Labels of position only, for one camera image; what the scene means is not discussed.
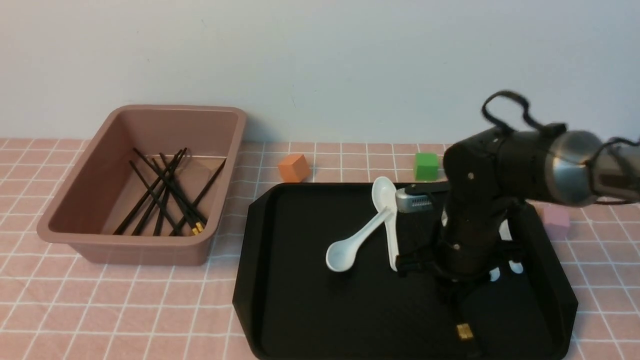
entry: pink cube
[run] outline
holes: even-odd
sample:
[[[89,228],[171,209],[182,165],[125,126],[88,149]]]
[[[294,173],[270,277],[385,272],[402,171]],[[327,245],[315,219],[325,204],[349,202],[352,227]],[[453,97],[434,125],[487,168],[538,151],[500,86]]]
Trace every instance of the pink cube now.
[[[561,206],[545,206],[542,209],[542,223],[551,240],[564,240],[569,233],[569,212]]]

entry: white spoon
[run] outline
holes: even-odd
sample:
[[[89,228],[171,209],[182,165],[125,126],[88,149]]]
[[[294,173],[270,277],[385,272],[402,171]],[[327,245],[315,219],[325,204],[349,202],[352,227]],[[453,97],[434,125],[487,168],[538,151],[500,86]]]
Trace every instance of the white spoon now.
[[[361,230],[345,240],[336,241],[329,246],[326,251],[326,266],[334,272],[345,272],[349,270],[356,260],[358,249],[364,241],[376,230],[387,218],[393,217],[395,235],[396,217],[396,187],[391,180],[386,177],[379,177],[373,182],[371,188],[371,198],[378,210],[374,216]]]
[[[377,196],[372,194],[373,206],[376,210],[382,211],[384,208],[391,210],[391,215],[385,218],[385,228],[387,230],[387,253],[389,254],[389,266],[393,271],[396,269],[396,258],[400,252],[398,249],[398,239],[396,233],[396,218],[398,215],[398,205],[396,202],[396,186],[389,178],[381,176],[373,182],[373,190],[378,193]]]

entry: white wall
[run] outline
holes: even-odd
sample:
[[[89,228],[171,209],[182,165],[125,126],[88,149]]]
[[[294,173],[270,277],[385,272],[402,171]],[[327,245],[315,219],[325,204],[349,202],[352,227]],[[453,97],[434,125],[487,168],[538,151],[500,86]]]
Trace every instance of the white wall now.
[[[638,0],[2,0],[0,137],[179,103],[242,108],[251,139],[453,142],[510,88],[637,138],[639,37]]]

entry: plastic tray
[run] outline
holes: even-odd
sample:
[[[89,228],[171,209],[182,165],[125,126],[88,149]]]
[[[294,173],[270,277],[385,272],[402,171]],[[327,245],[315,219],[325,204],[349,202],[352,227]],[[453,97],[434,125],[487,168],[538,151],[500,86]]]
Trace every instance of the plastic tray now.
[[[448,186],[433,184],[440,201]],[[466,358],[433,278],[390,269],[384,227],[350,271],[327,269],[327,247],[373,215],[371,184],[281,184],[249,207],[233,305],[258,358]],[[399,214],[401,254],[424,243],[435,215]],[[535,209],[510,228],[527,249],[525,272],[477,290],[463,314],[482,359],[561,359],[577,299]]]
[[[41,239],[67,243],[94,263],[131,265],[200,265],[206,258],[211,238],[227,197],[229,183],[240,148],[246,115],[236,108],[212,106],[125,106],[112,112],[49,204],[37,227]],[[187,147],[188,157],[180,163],[177,177],[193,201],[207,180],[226,158],[198,209],[207,226],[198,235],[150,236],[157,207],[141,236],[129,236],[147,204],[123,235],[114,230],[134,207],[146,188],[129,160],[137,163],[148,184],[157,177],[133,151],[146,155],[173,155]],[[181,212],[175,201],[169,212],[177,222]]]

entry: green cube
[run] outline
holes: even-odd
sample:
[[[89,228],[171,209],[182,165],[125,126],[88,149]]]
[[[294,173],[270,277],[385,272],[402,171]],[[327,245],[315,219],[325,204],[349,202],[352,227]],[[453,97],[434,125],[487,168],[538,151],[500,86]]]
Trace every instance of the green cube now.
[[[429,152],[419,152],[415,155],[413,175],[416,181],[436,181],[438,168],[440,168],[438,155]]]

